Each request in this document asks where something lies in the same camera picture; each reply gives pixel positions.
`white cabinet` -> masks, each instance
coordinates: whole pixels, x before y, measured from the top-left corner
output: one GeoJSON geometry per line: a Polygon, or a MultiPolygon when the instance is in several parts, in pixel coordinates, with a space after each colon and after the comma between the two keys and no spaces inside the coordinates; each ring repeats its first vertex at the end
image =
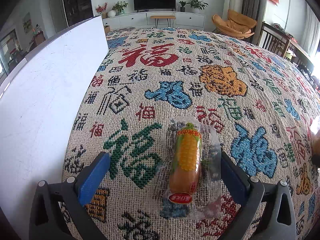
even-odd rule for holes
{"type": "Polygon", "coordinates": [[[103,19],[103,25],[109,25],[110,29],[119,29],[120,28],[120,20],[119,17],[111,17],[107,19],[103,19]]]}
{"type": "Polygon", "coordinates": [[[195,13],[177,13],[177,25],[204,27],[204,15],[195,13]]]}
{"type": "Polygon", "coordinates": [[[121,28],[147,25],[147,16],[145,13],[129,14],[119,17],[121,28]]]}
{"type": "MultiPolygon", "coordinates": [[[[174,15],[177,19],[171,19],[171,26],[173,28],[180,27],[196,30],[203,30],[204,28],[204,15],[170,11],[121,14],[103,19],[103,25],[109,25],[111,30],[128,27],[151,28],[155,26],[155,20],[150,18],[153,15],[174,15]]],[[[167,26],[167,19],[159,19],[158,28],[166,28],[167,26]]]]}

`woven tablecloth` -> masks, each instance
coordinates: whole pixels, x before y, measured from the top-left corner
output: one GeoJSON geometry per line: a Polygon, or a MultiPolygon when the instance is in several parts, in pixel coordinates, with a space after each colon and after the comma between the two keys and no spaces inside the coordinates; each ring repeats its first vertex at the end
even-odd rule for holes
{"type": "MultiPolygon", "coordinates": [[[[179,219],[180,206],[145,212],[164,150],[169,117],[193,116],[218,132],[223,150],[248,176],[288,183],[302,239],[319,218],[319,174],[311,162],[310,123],[320,101],[288,61],[230,37],[179,28],[113,31],[109,53],[84,95],[63,180],[101,152],[109,172],[86,209],[109,240],[217,239],[240,206],[222,184],[221,218],[179,219]]],[[[80,239],[65,205],[73,236],[80,239]]],[[[254,232],[261,205],[246,235],[254,232]]]]}

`door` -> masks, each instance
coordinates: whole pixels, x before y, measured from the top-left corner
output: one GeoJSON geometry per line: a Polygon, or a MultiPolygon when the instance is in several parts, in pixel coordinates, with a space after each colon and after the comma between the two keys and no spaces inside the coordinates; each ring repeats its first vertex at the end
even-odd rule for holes
{"type": "Polygon", "coordinates": [[[66,28],[61,11],[60,0],[49,0],[49,5],[54,29],[56,33],[58,33],[66,28]]]}

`red label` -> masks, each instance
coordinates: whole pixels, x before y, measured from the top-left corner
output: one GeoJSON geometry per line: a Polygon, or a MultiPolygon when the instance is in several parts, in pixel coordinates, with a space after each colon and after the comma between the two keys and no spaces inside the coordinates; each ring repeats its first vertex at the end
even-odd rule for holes
{"type": "Polygon", "coordinates": [[[192,201],[192,196],[188,193],[179,192],[171,194],[168,199],[176,204],[188,204],[192,201]]]}

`white board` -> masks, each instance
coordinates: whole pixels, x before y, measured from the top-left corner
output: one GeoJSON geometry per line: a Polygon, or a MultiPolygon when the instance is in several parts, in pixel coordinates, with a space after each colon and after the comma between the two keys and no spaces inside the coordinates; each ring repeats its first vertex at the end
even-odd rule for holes
{"type": "Polygon", "coordinates": [[[94,17],[40,44],[0,86],[0,206],[22,240],[38,181],[61,182],[74,119],[107,53],[94,17]]]}

